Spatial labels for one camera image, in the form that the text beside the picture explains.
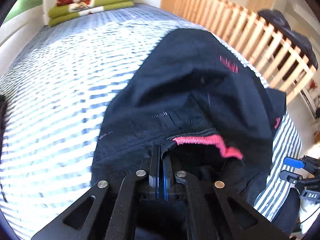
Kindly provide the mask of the right forearm dark sleeve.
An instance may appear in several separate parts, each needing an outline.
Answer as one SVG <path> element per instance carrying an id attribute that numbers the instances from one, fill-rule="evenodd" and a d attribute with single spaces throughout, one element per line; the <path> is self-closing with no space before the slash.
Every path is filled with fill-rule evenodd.
<path id="1" fill-rule="evenodd" d="M 299 193 L 295 188 L 291 188 L 285 202 L 273 218 L 272 224 L 290 237 L 298 219 L 299 210 Z"/>

